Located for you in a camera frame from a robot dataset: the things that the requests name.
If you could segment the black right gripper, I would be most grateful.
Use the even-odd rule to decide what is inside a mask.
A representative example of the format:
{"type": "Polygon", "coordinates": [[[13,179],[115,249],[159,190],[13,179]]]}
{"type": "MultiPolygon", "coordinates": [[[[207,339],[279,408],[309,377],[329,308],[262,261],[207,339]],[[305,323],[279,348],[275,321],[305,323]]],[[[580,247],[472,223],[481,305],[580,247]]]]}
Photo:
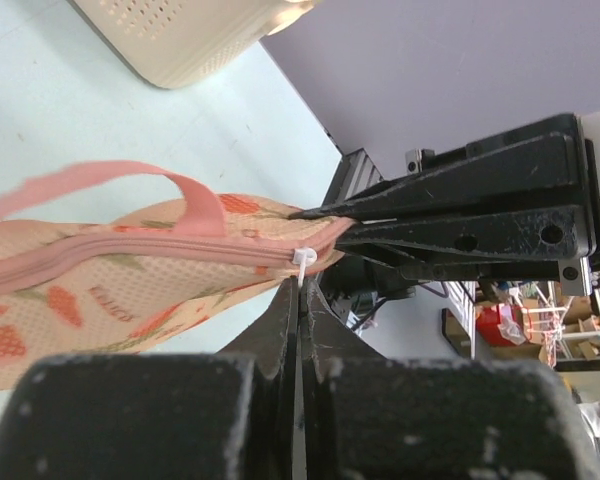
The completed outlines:
{"type": "Polygon", "coordinates": [[[457,149],[416,149],[408,175],[292,219],[360,222],[337,248],[405,280],[556,280],[591,292],[600,247],[595,157],[574,114],[457,149]]]}

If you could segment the white zipper pull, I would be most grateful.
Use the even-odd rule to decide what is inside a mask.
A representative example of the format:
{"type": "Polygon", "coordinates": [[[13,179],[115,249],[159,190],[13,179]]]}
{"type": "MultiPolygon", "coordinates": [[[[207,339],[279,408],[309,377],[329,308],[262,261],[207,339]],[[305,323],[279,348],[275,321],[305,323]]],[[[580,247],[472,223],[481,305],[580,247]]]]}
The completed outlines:
{"type": "Polygon", "coordinates": [[[317,259],[318,254],[313,248],[300,247],[294,250],[292,263],[298,267],[297,283],[299,288],[303,287],[307,269],[311,267],[317,259]]]}

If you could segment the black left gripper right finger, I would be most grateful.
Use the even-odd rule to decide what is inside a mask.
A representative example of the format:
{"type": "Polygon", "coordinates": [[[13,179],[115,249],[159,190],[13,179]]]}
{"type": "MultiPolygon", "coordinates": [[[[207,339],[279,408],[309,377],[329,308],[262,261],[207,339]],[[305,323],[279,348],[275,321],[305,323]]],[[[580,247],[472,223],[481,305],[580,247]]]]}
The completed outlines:
{"type": "Polygon", "coordinates": [[[533,360],[389,359],[302,290],[311,479],[600,479],[561,378],[533,360]]]}

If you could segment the floral peach laundry bag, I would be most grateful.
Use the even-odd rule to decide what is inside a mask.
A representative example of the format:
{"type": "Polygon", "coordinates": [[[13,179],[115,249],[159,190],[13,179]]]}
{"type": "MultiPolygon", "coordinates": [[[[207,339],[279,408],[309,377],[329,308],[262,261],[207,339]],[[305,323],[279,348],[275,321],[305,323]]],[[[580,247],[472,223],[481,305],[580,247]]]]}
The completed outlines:
{"type": "Polygon", "coordinates": [[[20,211],[159,168],[83,162],[0,195],[0,391],[59,354],[139,353],[297,277],[296,248],[341,258],[346,217],[292,219],[294,207],[216,194],[177,173],[180,197],[110,224],[21,220],[20,211]]]}

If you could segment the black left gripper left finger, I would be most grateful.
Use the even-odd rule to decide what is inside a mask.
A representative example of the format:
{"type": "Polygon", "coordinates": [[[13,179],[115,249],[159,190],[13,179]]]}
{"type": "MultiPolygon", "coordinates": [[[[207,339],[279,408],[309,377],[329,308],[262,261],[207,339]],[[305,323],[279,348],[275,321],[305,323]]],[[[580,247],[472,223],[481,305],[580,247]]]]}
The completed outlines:
{"type": "Polygon", "coordinates": [[[52,356],[0,418],[0,479],[288,479],[298,283],[216,354],[52,356]]]}

